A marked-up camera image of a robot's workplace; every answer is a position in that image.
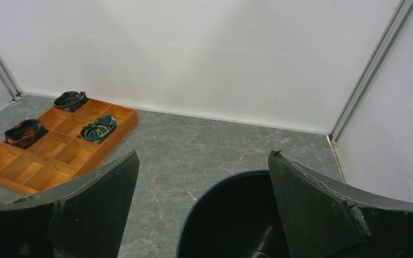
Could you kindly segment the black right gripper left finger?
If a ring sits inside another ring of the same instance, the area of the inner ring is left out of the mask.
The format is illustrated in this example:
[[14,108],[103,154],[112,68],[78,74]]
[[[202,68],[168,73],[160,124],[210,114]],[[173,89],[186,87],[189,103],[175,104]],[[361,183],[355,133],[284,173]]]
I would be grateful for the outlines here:
[[131,151],[51,189],[0,203],[0,257],[117,257],[138,172]]

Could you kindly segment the dark blue trash bin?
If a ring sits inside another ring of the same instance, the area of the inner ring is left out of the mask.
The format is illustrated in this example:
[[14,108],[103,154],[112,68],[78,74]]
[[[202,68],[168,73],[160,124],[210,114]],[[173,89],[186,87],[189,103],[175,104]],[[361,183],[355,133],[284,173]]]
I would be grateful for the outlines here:
[[267,169],[220,180],[189,211],[176,257],[290,257]]

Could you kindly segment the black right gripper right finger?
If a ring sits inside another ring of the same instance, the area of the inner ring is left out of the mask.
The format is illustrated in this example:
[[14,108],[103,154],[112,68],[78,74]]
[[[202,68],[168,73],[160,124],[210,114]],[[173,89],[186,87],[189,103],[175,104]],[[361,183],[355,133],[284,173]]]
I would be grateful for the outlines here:
[[376,195],[271,151],[268,167],[292,257],[413,257],[413,203]]

